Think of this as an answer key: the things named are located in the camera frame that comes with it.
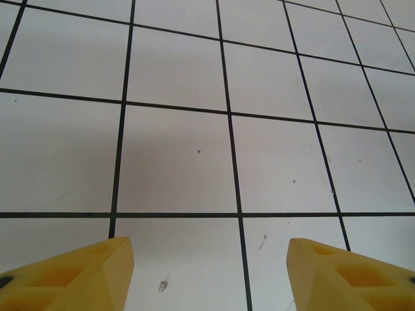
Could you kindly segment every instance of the floor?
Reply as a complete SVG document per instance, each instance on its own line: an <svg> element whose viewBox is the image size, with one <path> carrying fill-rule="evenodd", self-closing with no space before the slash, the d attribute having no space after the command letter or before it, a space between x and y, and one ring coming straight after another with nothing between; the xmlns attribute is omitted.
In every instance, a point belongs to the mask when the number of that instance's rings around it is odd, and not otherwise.
<svg viewBox="0 0 415 311"><path fill-rule="evenodd" d="M295 310L292 237L415 270L413 16L0 0L0 270L129 236L127 311Z"/></svg>

